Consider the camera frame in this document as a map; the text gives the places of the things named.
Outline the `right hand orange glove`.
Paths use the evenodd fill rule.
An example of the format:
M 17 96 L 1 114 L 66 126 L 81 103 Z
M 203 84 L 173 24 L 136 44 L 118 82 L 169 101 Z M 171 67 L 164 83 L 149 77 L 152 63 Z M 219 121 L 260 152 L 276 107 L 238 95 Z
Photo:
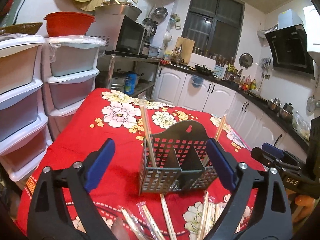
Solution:
M 298 223 L 312 213 L 316 202 L 314 198 L 307 195 L 298 194 L 289 189 L 286 189 L 286 194 L 290 200 L 290 204 L 293 204 L 295 208 L 295 210 L 292 211 L 293 224 Z

